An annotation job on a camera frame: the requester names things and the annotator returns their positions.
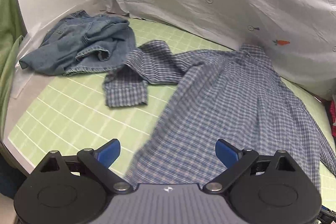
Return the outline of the green curtain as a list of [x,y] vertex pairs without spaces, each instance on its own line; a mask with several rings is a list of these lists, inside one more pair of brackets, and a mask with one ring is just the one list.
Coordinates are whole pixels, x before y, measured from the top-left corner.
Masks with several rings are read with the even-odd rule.
[[27,31],[18,0],[1,0],[0,5],[1,136],[3,136],[15,62],[20,43]]

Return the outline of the blue denim shorts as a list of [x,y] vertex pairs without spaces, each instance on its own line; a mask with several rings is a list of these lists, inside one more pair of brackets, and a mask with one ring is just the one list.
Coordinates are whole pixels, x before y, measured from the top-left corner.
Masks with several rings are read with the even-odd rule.
[[128,20],[80,10],[57,22],[19,64],[47,76],[103,73],[123,65],[135,48]]

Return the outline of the red plaid garment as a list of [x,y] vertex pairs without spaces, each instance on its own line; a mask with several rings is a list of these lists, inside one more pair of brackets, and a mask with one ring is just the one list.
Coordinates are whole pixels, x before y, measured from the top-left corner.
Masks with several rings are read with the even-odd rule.
[[336,138],[336,125],[335,125],[335,102],[331,101],[330,107],[329,107],[329,113],[331,116],[331,131],[332,131],[332,135],[334,138]]

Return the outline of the blue plaid shirt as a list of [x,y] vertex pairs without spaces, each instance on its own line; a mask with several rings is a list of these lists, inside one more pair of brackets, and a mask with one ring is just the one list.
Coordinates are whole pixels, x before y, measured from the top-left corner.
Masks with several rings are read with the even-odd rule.
[[130,184],[206,184],[224,171],[219,139],[261,155],[286,150],[315,186],[320,164],[335,172],[334,150],[262,48],[173,54],[163,41],[145,43],[106,76],[106,104],[145,105],[149,85],[167,84],[177,88],[133,157]]

